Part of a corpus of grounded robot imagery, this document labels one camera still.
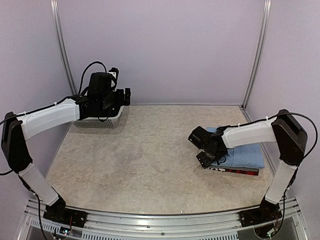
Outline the white perforated plastic basket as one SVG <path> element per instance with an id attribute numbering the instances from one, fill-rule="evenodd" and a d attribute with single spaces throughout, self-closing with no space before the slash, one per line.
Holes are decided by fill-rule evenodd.
<path id="1" fill-rule="evenodd" d="M 114 129 L 118 127 L 120 117 L 122 115 L 124 107 L 121 106 L 119 110 L 116 110 L 116 116 L 112 117 L 88 117 L 83 120 L 76 120 L 73 125 L 77 128 L 103 128 Z"/>

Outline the light blue shirt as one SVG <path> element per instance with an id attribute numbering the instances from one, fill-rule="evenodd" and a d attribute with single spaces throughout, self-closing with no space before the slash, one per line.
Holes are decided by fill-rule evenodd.
<path id="1" fill-rule="evenodd" d="M 219 164 L 213 162 L 210 166 L 220 168 L 263 169 L 265 162 L 260 145 L 254 143 L 228 149 L 227 154 L 219 160 Z"/>

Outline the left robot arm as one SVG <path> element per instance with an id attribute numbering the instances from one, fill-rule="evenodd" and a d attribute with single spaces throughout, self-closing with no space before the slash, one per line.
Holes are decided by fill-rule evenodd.
<path id="1" fill-rule="evenodd" d="M 59 194 L 38 168 L 37 161 L 33 159 L 36 152 L 30 146 L 45 134 L 51 134 L 74 122 L 93 118 L 104 122 L 115 117 L 115 110 L 119 111 L 131 104 L 131 90 L 118 88 L 118 77 L 117 68 L 94 72 L 82 92 L 35 110 L 18 114 L 8 112 L 1 122 L 1 150 L 10 170 L 34 195 L 51 206 L 50 214 L 61 223 L 70 218 L 70 211 L 57 202 Z"/>

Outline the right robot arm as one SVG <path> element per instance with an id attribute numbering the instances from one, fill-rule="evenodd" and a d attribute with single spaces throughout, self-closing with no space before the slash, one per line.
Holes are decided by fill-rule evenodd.
<path id="1" fill-rule="evenodd" d="M 274 168 L 273 179 L 264 195 L 267 201 L 256 210 L 256 218 L 266 222 L 275 206 L 295 179 L 306 151 L 308 133 L 297 118 L 307 116 L 281 109 L 273 116 L 238 125 L 217 128 L 196 127 L 188 140 L 199 150 L 196 158 L 204 169 L 263 168 L 262 147 L 269 164 Z"/>

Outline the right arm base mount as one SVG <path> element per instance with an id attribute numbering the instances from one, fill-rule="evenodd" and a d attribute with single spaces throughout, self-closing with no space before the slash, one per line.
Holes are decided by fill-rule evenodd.
<path id="1" fill-rule="evenodd" d="M 242 227 L 259 225 L 280 219 L 282 216 L 279 203 L 273 204 L 267 201 L 265 196 L 261 200 L 259 207 L 239 212 Z"/>

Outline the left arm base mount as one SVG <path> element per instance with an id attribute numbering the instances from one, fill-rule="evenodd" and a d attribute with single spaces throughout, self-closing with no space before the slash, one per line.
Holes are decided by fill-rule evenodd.
<path id="1" fill-rule="evenodd" d="M 84 228 L 88 213 L 66 207 L 66 202 L 61 197 L 51 206 L 46 205 L 43 218 L 70 227 Z"/>

